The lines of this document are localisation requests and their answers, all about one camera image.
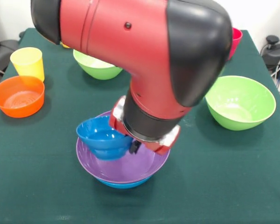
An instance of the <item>screw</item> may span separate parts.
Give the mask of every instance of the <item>screw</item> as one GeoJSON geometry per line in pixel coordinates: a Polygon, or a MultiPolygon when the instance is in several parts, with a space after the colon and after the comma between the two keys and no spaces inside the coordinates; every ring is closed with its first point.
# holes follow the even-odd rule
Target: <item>screw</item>
{"type": "Polygon", "coordinates": [[[131,25],[131,23],[129,23],[129,22],[126,22],[126,23],[125,23],[125,28],[127,28],[127,29],[130,29],[130,28],[132,28],[132,25],[131,25]]]}

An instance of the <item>blue bowl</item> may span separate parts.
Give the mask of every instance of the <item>blue bowl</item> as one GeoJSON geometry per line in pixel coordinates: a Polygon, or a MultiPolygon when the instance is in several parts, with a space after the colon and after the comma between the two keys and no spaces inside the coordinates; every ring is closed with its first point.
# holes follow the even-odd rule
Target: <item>blue bowl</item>
{"type": "Polygon", "coordinates": [[[133,183],[111,183],[108,181],[103,181],[101,179],[96,178],[98,181],[100,181],[101,183],[112,187],[112,188],[117,188],[117,189],[129,189],[129,188],[135,188],[143,183],[145,183],[151,176],[141,180],[141,181],[137,181],[137,182],[133,182],[133,183]]]}
{"type": "Polygon", "coordinates": [[[123,135],[109,126],[110,116],[101,116],[82,122],[77,135],[100,160],[123,157],[132,144],[132,137],[123,135]]]}

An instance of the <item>red cup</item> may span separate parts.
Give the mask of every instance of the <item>red cup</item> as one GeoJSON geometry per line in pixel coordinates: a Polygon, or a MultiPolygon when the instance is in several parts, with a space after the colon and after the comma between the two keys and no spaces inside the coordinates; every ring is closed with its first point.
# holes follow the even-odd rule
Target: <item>red cup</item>
{"type": "Polygon", "coordinates": [[[243,37],[242,31],[240,31],[239,29],[232,28],[232,45],[231,45],[231,50],[229,53],[228,60],[232,58],[234,52],[238,47],[238,44],[241,42],[242,37],[243,37]]]}

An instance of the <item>white wall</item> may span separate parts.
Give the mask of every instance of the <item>white wall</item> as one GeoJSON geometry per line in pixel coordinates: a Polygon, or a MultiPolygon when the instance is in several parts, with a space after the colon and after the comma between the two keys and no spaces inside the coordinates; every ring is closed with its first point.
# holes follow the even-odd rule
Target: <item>white wall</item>
{"type": "Polygon", "coordinates": [[[266,43],[267,35],[280,38],[280,0],[270,4],[263,0],[215,0],[229,13],[232,24],[247,29],[258,50],[266,43]]]}
{"type": "MultiPolygon", "coordinates": [[[[258,49],[265,37],[280,37],[280,0],[266,4],[262,0],[216,0],[229,13],[233,26],[247,29],[258,49]]],[[[0,0],[0,40],[18,39],[21,31],[33,27],[30,0],[0,0]]]]}
{"type": "Polygon", "coordinates": [[[0,0],[0,41],[19,39],[19,33],[34,27],[30,0],[0,0]]]}

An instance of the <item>green bowl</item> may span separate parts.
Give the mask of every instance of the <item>green bowl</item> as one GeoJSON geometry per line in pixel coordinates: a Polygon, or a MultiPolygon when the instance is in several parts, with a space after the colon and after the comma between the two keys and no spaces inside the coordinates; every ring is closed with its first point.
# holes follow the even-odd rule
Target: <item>green bowl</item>
{"type": "Polygon", "coordinates": [[[118,68],[107,62],[103,62],[94,57],[85,55],[77,50],[73,50],[75,60],[81,66],[81,68],[90,76],[100,79],[107,80],[116,77],[122,68],[118,68]]]}
{"type": "Polygon", "coordinates": [[[233,131],[261,124],[276,109],[276,100],[264,85],[241,76],[219,77],[205,99],[214,119],[233,131]]]}

